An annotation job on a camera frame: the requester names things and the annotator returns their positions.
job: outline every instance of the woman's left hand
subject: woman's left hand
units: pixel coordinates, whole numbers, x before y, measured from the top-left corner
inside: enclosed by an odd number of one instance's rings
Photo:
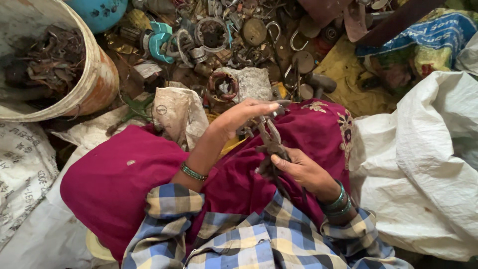
[[[236,136],[236,130],[246,121],[254,117],[267,115],[277,110],[280,104],[277,102],[258,101],[247,98],[243,102],[233,106],[215,119],[209,128],[212,133],[222,138],[224,142]]]

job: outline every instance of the magenta cloth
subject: magenta cloth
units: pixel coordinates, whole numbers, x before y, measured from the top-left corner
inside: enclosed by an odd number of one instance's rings
[[[289,109],[275,121],[283,143],[304,151],[341,181],[348,192],[344,149],[351,146],[351,130],[341,128],[344,122],[348,127],[351,124],[348,112],[341,105],[316,100],[293,103]],[[272,200],[276,187],[254,173],[264,158],[255,152],[260,145],[263,142],[259,135],[248,138],[211,170],[201,190],[205,194],[203,210],[192,219],[186,233],[188,249],[206,212],[249,215],[260,213]],[[152,134],[152,128],[131,125],[70,167],[61,183],[61,196],[75,216],[121,261],[145,216],[146,194],[168,183],[187,156],[176,143]],[[319,226],[323,214],[312,194],[303,201],[302,188],[288,175],[281,179],[292,203]]]

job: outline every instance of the bucket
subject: bucket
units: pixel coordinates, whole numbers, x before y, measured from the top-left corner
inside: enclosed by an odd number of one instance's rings
[[[0,23],[0,56],[13,53],[23,39],[37,39],[51,24],[66,30],[80,29],[86,47],[83,75],[63,99],[43,110],[23,101],[0,100],[0,121],[36,122],[58,116],[88,115],[113,102],[120,84],[113,61],[98,46],[84,21],[61,0],[3,0]],[[0,79],[2,89],[13,90],[5,85],[4,78]]]

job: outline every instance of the hand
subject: hand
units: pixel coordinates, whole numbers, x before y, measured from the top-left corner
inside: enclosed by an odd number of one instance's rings
[[[243,102],[233,106],[215,119],[209,128],[214,135],[223,138],[224,142],[236,136],[236,130],[246,121],[254,117],[267,115],[279,108],[277,102],[258,101],[247,98]]]
[[[332,204],[340,196],[340,186],[320,165],[309,158],[302,150],[285,147],[292,162],[281,159],[276,154],[271,161],[281,171],[291,175],[306,190],[313,193],[324,204]]]

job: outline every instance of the blue checkered shirt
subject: blue checkered shirt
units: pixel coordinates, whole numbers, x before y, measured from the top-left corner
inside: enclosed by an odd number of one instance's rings
[[[147,215],[126,249],[124,269],[159,268],[412,268],[378,238],[374,215],[358,209],[346,226],[327,219],[320,231],[276,191],[260,214],[207,212],[186,257],[185,233],[204,195],[179,184],[156,187]]]

